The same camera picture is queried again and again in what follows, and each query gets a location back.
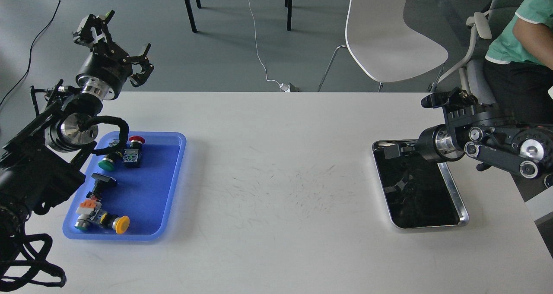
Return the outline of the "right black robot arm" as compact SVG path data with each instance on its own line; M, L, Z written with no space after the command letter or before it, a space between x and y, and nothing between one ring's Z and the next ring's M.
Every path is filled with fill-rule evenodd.
M431 93L421 106L441 108L445 122L425 129L417 140L385 145L385 158L419 154L428 162L443 163L466 155L480 162L478 171L499 168L552 186L552 125L518 123L497 103L480 103L460 88Z

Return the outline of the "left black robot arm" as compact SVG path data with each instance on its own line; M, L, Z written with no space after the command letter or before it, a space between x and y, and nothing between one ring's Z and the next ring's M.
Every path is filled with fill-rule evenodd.
M76 76L76 86L60 80L43 89L47 106L3 147L1 156L1 291L27 284L63 287L62 268L47 261L53 245L48 234L28 235L32 213L45 215L84 184L81 167L89 155L118 154L130 127L119 117L101 116L103 101L116 99L127 80L146 83L154 66L147 53L131 56L108 30L113 10L89 14L73 33L89 55Z

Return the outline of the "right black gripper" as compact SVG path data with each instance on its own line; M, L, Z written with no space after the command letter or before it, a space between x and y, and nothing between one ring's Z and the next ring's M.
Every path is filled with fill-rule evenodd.
M419 154L428 162L443 163L458 161L464 151L454 146L453 138L445 125L436 125L425 129L416 142L384 142L385 159L407 157Z

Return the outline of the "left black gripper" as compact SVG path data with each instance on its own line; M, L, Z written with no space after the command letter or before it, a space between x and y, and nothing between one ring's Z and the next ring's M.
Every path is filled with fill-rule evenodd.
M118 98L128 77L131 85L137 88L147 82L154 70L154 65L147 56L151 48L150 43L144 46L141 55L131 57L128 52L114 45L108 30L109 21L114 14L114 10L101 16L89 14L73 32L73 42L88 47L90 51L76 76L76 82L83 87L90 77L102 80L109 87L105 97L107 101ZM140 72L132 74L134 65L140 66Z

